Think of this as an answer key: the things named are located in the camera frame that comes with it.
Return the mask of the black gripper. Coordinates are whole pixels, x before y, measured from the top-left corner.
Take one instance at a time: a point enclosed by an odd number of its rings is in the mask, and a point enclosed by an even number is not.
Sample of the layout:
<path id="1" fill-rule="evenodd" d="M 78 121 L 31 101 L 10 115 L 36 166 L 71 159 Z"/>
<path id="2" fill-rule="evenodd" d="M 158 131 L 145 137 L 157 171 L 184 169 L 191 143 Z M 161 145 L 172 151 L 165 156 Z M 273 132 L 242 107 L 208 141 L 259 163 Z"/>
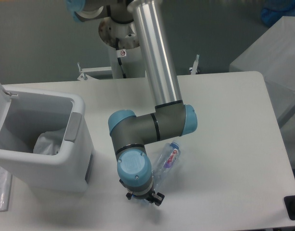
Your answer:
<path id="1" fill-rule="evenodd" d="M 161 194 L 160 192 L 155 193 L 154 190 L 150 190 L 146 193 L 143 192 L 132 192 L 129 191 L 126 194 L 128 200 L 131 200 L 132 197 L 135 199 L 145 199 L 148 200 L 151 204 L 155 204 L 156 206 L 160 206 L 165 198 L 165 195 Z"/>

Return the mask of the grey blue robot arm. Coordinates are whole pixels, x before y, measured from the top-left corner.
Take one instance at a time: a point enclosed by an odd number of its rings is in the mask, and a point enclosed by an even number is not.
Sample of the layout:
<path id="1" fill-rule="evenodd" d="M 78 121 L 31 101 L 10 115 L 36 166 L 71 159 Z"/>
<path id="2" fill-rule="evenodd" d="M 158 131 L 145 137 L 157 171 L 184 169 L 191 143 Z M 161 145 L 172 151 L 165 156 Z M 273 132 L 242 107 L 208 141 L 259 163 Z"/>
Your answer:
<path id="1" fill-rule="evenodd" d="M 67 10 L 78 22 L 110 17 L 119 24 L 134 23 L 155 102 L 155 112 L 136 116 L 131 110 L 108 120 L 119 181 L 126 197 L 161 205 L 145 145 L 183 136 L 197 129 L 197 116 L 182 100 L 177 75 L 166 43 L 159 0 L 68 0 Z"/>

